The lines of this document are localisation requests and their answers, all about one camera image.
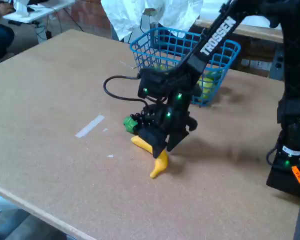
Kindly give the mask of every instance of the yellow banana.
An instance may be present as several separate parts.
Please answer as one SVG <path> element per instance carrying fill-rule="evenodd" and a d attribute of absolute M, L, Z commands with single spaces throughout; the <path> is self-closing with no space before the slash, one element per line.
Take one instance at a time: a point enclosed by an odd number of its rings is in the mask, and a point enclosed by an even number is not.
<path fill-rule="evenodd" d="M 133 136 L 131 138 L 131 142 L 133 142 L 138 147 L 146 150 L 147 152 L 152 154 L 152 146 L 142 140 L 139 136 Z M 168 166 L 168 153 L 166 150 L 163 150 L 159 157 L 154 161 L 154 169 L 150 173 L 150 178 L 154 179 L 159 173 L 165 170 Z"/>

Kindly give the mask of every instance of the orange label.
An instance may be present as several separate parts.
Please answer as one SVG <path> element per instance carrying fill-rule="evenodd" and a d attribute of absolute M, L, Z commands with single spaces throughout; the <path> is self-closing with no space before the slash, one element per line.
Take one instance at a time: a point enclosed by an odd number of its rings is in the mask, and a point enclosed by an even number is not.
<path fill-rule="evenodd" d="M 296 179 L 298 180 L 298 182 L 300 183 L 300 171 L 297 168 L 297 166 L 293 166 L 292 167 L 292 172 L 295 175 Z"/>

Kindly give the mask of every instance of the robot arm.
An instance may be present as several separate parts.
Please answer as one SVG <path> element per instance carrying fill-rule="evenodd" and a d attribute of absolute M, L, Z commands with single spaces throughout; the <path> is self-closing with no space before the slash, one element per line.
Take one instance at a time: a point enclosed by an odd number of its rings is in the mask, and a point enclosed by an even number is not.
<path fill-rule="evenodd" d="M 300 165 L 300 0 L 229 0 L 211 27 L 202 32 L 201 41 L 174 69 L 140 71 L 138 97 L 151 97 L 155 104 L 143 109 L 137 134 L 152 146 L 154 158 L 181 142 L 189 134 L 187 126 L 189 131 L 196 129 L 188 108 L 192 96 L 201 94 L 197 81 L 218 46 L 252 15 L 280 23 L 283 32 L 285 90 L 277 109 L 282 131 L 272 151 L 276 150 L 273 166 L 284 168 L 287 161 Z"/>

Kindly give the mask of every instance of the black cable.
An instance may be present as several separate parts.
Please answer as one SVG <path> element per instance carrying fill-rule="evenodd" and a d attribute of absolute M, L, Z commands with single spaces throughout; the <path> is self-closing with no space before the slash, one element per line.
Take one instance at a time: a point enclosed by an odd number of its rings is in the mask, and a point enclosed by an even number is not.
<path fill-rule="evenodd" d="M 83 29 L 82 29 L 82 27 L 74 20 L 74 18 L 70 15 L 70 13 L 68 13 L 67 12 L 67 10 L 64 8 L 63 9 L 65 12 L 66 12 L 66 14 L 68 14 L 68 16 L 71 18 L 71 20 L 78 26 L 78 28 L 80 28 L 80 30 L 82 31 L 82 32 L 85 32 Z"/>
<path fill-rule="evenodd" d="M 143 17 L 143 16 L 141 16 L 141 20 L 140 20 L 140 30 L 141 30 L 141 32 L 142 32 L 143 34 L 145 34 L 145 32 L 141 29 L 141 25 L 142 25 L 142 17 Z"/>
<path fill-rule="evenodd" d="M 46 28 L 44 27 L 43 28 L 43 30 L 41 31 L 41 32 L 35 32 L 36 33 L 36 35 L 39 37 L 39 38 L 41 38 L 42 40 L 48 40 L 47 38 L 43 38 L 42 36 L 40 36 L 40 34 L 42 34 L 44 31 L 46 31 Z"/>
<path fill-rule="evenodd" d="M 109 78 L 107 78 L 104 83 L 103 83 L 103 89 L 105 91 L 106 94 L 108 94 L 110 97 L 113 97 L 115 99 L 119 99 L 119 100 L 124 100 L 124 101 L 132 101 L 132 102 L 141 102 L 144 103 L 145 107 L 148 108 L 149 105 L 148 103 L 143 100 L 143 99 L 139 99 L 139 98 L 130 98 L 130 97 L 124 97 L 124 96 L 117 96 L 114 95 L 113 93 L 109 92 L 107 90 L 107 83 L 112 80 L 112 79 L 131 79 L 131 80 L 138 80 L 140 79 L 139 77 L 133 77 L 133 76 L 122 76 L 122 75 L 115 75 L 115 76 L 111 76 Z"/>
<path fill-rule="evenodd" d="M 134 31 L 132 31 L 131 32 L 131 34 L 130 34 L 130 37 L 129 37 L 129 39 L 128 39 L 128 42 L 127 43 L 129 43 L 130 42 L 130 38 L 131 38 L 131 35 L 132 35 L 132 33 L 133 33 Z"/>

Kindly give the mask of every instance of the blue basket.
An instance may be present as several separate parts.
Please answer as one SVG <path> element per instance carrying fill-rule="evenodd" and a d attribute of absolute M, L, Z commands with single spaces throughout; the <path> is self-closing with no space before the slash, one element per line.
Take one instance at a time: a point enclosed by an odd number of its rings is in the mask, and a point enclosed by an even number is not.
<path fill-rule="evenodd" d="M 167 70 L 175 67 L 199 40 L 200 34 L 197 33 L 158 27 L 134 40 L 130 49 L 139 71 L 144 67 Z M 219 47 L 198 81 L 202 94 L 200 97 L 193 97 L 193 104 L 201 107 L 212 101 L 240 49 L 241 46 L 231 40 L 226 40 Z"/>

